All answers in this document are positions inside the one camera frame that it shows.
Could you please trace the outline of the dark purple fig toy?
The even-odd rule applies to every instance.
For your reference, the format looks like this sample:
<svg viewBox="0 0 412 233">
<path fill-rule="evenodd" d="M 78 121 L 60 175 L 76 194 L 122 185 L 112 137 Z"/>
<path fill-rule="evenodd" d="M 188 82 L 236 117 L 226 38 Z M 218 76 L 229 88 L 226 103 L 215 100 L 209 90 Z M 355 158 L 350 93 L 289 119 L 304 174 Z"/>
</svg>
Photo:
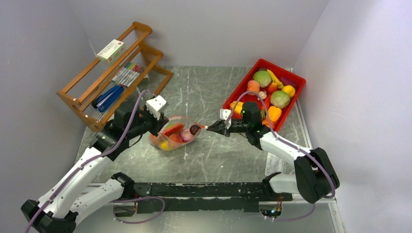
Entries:
<svg viewBox="0 0 412 233">
<path fill-rule="evenodd" d="M 192 135 L 196 135 L 196 134 L 201 130 L 201 128 L 202 128 L 202 127 L 200 127 L 199 125 L 193 124 L 193 125 L 189 128 L 189 132 L 190 132 Z"/>
</svg>

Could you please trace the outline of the watermelon slice toy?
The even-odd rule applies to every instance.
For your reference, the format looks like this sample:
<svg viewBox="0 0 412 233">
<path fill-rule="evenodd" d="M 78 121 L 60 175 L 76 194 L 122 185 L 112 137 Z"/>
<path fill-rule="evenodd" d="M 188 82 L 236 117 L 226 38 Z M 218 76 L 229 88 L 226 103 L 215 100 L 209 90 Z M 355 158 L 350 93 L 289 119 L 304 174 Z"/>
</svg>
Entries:
<svg viewBox="0 0 412 233">
<path fill-rule="evenodd" d="M 178 122 L 172 125 L 168 125 L 162 133 L 166 136 L 170 136 L 173 133 L 179 134 L 184 129 L 184 127 L 184 123 Z"/>
</svg>

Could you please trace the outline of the yellow mango toy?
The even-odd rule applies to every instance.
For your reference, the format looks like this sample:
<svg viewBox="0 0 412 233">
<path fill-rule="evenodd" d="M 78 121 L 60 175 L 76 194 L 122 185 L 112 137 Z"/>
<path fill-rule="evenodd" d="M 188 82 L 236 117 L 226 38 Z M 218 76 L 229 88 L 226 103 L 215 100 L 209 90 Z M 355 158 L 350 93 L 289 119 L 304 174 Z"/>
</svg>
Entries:
<svg viewBox="0 0 412 233">
<path fill-rule="evenodd" d="M 163 141 L 163 142 L 161 142 L 161 143 L 159 144 L 159 147 L 160 147 L 162 150 L 164 150 L 164 151 L 170 151 L 170 150 L 171 150 L 171 147 L 170 147 L 168 141 Z"/>
</svg>

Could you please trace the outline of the purple onion toy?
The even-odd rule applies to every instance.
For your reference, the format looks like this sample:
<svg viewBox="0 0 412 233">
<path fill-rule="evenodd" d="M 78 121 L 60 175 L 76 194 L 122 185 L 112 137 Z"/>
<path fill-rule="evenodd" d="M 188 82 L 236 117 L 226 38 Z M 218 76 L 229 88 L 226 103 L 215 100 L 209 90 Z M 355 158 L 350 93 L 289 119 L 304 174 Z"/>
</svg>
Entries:
<svg viewBox="0 0 412 233">
<path fill-rule="evenodd" d="M 179 133 L 179 135 L 182 138 L 183 142 L 190 142 L 194 139 L 194 135 L 190 132 L 189 128 L 183 129 Z"/>
</svg>

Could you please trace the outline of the clear zip top bag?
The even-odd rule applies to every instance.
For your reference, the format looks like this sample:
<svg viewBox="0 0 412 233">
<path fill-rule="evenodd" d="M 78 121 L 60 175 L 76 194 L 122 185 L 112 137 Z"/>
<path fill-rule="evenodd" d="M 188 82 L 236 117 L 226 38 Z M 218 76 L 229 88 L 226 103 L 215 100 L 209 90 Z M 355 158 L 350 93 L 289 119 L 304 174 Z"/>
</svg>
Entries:
<svg viewBox="0 0 412 233">
<path fill-rule="evenodd" d="M 150 135 L 149 139 L 153 147 L 172 151 L 191 143 L 201 131 L 206 129 L 207 126 L 186 116 L 172 116 L 169 118 L 169 122 L 161 128 L 158 135 Z"/>
</svg>

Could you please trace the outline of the orange fruit toy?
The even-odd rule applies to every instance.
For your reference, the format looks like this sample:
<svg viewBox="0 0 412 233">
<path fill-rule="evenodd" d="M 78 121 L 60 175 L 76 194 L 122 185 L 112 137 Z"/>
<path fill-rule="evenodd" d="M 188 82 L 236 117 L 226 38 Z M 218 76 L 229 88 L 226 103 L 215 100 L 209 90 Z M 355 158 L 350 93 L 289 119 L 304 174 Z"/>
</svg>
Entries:
<svg viewBox="0 0 412 233">
<path fill-rule="evenodd" d="M 150 135 L 150 141 L 152 142 L 153 145 L 158 145 L 158 139 L 155 135 Z"/>
</svg>

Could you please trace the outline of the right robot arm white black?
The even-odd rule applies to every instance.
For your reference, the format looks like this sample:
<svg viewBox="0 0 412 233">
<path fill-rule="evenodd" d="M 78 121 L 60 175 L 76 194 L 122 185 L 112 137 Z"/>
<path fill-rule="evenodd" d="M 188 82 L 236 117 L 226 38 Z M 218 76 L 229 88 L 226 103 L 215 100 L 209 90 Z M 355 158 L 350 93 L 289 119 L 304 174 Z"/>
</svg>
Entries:
<svg viewBox="0 0 412 233">
<path fill-rule="evenodd" d="M 240 119 L 230 119 L 230 110 L 221 109 L 207 130 L 226 137 L 244 133 L 250 145 L 293 166 L 294 174 L 275 172 L 264 178 L 262 195 L 266 200 L 273 201 L 281 193 L 298 194 L 308 203 L 335 196 L 340 182 L 324 149 L 301 147 L 278 135 L 263 124 L 255 102 L 244 103 L 240 113 Z"/>
</svg>

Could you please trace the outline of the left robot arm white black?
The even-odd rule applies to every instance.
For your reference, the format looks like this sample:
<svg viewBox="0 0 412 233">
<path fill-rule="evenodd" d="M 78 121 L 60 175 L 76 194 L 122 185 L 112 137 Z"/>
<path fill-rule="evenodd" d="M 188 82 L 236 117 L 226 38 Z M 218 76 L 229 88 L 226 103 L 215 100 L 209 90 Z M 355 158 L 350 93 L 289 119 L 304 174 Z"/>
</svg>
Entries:
<svg viewBox="0 0 412 233">
<path fill-rule="evenodd" d="M 83 194 L 90 182 L 129 147 L 131 137 L 150 132 L 156 134 L 167 123 L 164 109 L 167 101 L 161 96 L 145 102 L 140 111 L 138 99 L 132 105 L 131 116 L 119 133 L 105 133 L 109 138 L 103 148 L 92 145 L 85 150 L 78 162 L 46 194 L 37 200 L 27 200 L 21 211 L 28 221 L 25 232 L 34 228 L 39 233 L 71 233 L 89 215 L 108 203 L 136 200 L 135 182 L 124 173 L 114 174 L 108 181 Z"/>
</svg>

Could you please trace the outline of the red plastic food bin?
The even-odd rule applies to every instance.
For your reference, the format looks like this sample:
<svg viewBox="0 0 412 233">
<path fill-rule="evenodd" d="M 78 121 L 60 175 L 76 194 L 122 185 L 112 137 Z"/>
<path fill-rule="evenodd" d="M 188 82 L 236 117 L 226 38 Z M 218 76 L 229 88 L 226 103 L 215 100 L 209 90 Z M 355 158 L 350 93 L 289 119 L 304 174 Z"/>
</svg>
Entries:
<svg viewBox="0 0 412 233">
<path fill-rule="evenodd" d="M 248 82 L 252 80 L 254 74 L 260 70 L 270 70 L 270 72 L 272 72 L 276 76 L 276 78 L 280 82 L 282 82 L 284 86 L 290 85 L 295 89 L 294 96 L 291 97 L 289 104 L 282 108 L 278 120 L 274 123 L 274 130 L 278 132 L 281 129 L 283 123 L 285 122 L 288 114 L 292 110 L 293 105 L 297 101 L 300 92 L 303 90 L 303 87 L 306 84 L 306 80 L 264 59 L 259 59 L 255 63 L 255 65 L 242 79 L 240 84 L 235 88 L 232 94 L 224 102 L 223 108 L 230 109 L 230 104 L 235 102 L 238 99 L 238 97 L 247 90 Z"/>
</svg>

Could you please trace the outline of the blue stapler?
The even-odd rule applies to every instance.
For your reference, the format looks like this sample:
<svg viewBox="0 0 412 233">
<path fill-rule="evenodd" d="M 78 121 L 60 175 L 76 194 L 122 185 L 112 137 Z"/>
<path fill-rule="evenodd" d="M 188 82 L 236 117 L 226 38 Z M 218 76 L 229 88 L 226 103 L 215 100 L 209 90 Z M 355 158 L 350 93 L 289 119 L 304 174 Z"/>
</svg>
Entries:
<svg viewBox="0 0 412 233">
<path fill-rule="evenodd" d="M 91 105 L 94 109 L 97 109 L 100 113 L 103 113 L 120 97 L 124 90 L 125 87 L 123 85 L 115 85 L 95 98 Z"/>
</svg>

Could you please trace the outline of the bundle of coloured markers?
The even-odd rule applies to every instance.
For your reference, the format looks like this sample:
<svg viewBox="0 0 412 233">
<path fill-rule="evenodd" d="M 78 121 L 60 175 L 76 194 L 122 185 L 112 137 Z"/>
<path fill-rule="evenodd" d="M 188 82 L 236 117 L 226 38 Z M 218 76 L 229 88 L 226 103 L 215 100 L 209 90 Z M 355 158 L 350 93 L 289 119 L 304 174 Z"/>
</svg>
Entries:
<svg viewBox="0 0 412 233">
<path fill-rule="evenodd" d="M 143 66 L 127 62 L 120 71 L 112 78 L 112 82 L 117 85 L 129 87 L 140 75 Z"/>
</svg>

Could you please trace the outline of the white garlic toy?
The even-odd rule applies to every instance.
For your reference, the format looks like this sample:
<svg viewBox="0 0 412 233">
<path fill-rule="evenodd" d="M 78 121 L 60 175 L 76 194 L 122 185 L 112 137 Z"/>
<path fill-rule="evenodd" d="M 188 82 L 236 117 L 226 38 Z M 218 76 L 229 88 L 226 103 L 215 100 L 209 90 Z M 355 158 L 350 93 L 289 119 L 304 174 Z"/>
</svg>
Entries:
<svg viewBox="0 0 412 233">
<path fill-rule="evenodd" d="M 265 91 L 259 91 L 258 95 L 261 97 L 262 100 L 265 100 L 267 98 L 267 94 Z"/>
</svg>

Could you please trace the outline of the wooden shelf rack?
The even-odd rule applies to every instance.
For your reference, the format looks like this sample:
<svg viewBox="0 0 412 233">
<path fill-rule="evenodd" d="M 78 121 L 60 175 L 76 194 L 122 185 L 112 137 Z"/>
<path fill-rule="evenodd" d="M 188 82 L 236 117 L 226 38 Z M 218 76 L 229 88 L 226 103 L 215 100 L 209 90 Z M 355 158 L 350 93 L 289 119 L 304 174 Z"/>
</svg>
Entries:
<svg viewBox="0 0 412 233">
<path fill-rule="evenodd" d="M 60 99 L 92 131 L 99 132 L 103 129 L 120 104 L 139 91 L 138 85 L 144 78 L 152 74 L 159 77 L 159 85 L 156 90 L 152 91 L 156 95 L 171 79 L 172 72 L 158 65 L 158 61 L 163 57 L 163 52 L 145 42 L 146 37 L 152 31 L 152 28 L 146 24 L 133 22 L 118 37 L 119 41 L 125 43 L 125 50 L 116 61 L 106 64 L 95 58 L 62 90 L 57 92 Z M 120 97 L 105 112 L 100 113 L 92 107 L 92 101 L 116 85 L 112 82 L 112 78 L 127 62 L 141 65 L 143 70 L 129 87 L 125 87 Z"/>
</svg>

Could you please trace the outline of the purple eggplant toy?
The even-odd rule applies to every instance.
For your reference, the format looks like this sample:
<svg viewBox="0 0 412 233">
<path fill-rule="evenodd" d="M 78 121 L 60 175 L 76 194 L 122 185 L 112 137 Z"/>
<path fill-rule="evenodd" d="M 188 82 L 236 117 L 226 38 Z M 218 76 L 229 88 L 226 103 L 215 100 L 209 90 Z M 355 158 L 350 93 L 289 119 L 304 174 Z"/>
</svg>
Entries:
<svg viewBox="0 0 412 233">
<path fill-rule="evenodd" d="M 291 85 L 291 86 L 292 86 L 293 88 L 295 88 L 295 89 L 298 87 L 298 85 L 296 84 L 296 82 L 294 82 L 294 81 L 292 81 L 292 80 L 290 80 L 290 79 L 288 79 L 288 78 L 281 77 L 281 78 L 280 78 L 280 81 L 283 83 L 284 86 Z"/>
</svg>

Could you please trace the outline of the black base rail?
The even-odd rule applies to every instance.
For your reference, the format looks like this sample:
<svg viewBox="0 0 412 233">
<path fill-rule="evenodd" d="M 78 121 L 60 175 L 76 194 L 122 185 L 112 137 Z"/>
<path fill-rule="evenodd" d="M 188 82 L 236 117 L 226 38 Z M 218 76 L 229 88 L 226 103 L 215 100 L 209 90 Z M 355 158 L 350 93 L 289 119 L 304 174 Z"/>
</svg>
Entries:
<svg viewBox="0 0 412 233">
<path fill-rule="evenodd" d="M 242 183 L 135 183 L 120 200 L 137 201 L 137 212 L 243 210 L 259 212 L 261 202 L 291 201 L 263 182 Z"/>
</svg>

